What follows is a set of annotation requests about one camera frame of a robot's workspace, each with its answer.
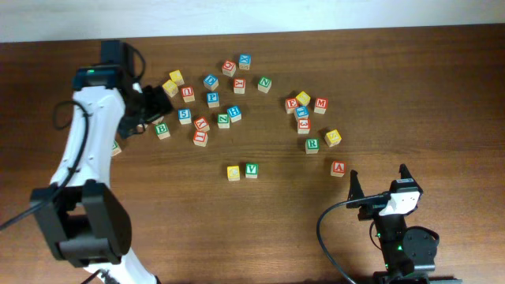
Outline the green R block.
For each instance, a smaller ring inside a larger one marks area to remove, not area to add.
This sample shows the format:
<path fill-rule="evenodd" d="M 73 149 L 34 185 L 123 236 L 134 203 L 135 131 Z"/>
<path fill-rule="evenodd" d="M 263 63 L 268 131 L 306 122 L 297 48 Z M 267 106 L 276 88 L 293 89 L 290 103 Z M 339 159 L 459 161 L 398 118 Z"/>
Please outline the green R block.
<path fill-rule="evenodd" d="M 317 154 L 320 150 L 320 142 L 316 138 L 308 138 L 305 141 L 305 153 L 306 154 Z"/>

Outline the blue P block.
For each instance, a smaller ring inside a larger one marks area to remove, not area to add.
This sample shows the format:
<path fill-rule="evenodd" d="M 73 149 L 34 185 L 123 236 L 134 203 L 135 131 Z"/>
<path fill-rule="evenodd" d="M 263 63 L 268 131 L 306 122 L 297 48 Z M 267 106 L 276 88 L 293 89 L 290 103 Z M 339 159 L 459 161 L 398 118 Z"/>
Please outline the blue P block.
<path fill-rule="evenodd" d="M 207 103 L 209 108 L 219 107 L 219 93 L 209 92 L 207 94 Z"/>

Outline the green V block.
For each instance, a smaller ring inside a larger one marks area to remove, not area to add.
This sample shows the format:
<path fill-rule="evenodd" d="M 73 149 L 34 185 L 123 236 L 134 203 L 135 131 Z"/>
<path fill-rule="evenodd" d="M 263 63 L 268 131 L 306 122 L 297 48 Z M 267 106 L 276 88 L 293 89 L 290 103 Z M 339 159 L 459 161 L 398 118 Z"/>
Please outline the green V block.
<path fill-rule="evenodd" d="M 256 163 L 246 163 L 245 164 L 245 177 L 246 178 L 258 178 L 259 165 Z"/>

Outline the yellow C block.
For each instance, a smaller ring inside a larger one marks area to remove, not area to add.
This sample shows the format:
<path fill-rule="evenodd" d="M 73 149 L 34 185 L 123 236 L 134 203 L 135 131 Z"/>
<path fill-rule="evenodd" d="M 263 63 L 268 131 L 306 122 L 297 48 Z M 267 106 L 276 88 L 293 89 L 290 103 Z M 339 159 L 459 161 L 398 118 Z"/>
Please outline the yellow C block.
<path fill-rule="evenodd" d="M 239 181 L 241 178 L 239 166 L 228 166 L 226 174 L 229 181 Z"/>

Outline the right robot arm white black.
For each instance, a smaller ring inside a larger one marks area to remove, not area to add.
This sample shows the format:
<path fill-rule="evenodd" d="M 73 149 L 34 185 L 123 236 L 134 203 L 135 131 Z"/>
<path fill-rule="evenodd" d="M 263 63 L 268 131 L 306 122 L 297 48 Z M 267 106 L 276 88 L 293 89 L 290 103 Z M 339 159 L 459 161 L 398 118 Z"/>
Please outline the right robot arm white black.
<path fill-rule="evenodd" d="M 385 271 L 373 274 L 376 283 L 461 283 L 455 277 L 431 278 L 440 236 L 422 226 L 406 225 L 406 216 L 417 210 L 423 189 L 407 166 L 399 167 L 400 178 L 386 192 L 365 196 L 357 171 L 350 171 L 348 208 L 357 208 L 360 221 L 372 221 L 379 239 Z"/>

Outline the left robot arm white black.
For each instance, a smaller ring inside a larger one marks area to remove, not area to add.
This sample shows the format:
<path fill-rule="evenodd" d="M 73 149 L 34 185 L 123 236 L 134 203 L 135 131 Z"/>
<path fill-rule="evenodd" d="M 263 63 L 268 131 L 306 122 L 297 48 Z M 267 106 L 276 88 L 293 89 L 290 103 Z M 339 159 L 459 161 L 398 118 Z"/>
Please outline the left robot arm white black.
<path fill-rule="evenodd" d="M 141 87 L 139 51 L 120 40 L 101 43 L 100 61 L 77 70 L 70 131 L 58 169 L 30 204 L 56 260 L 100 272 L 105 283 L 157 283 L 134 253 L 130 217 L 110 189 L 117 136 L 141 134 L 173 107 L 161 88 Z"/>

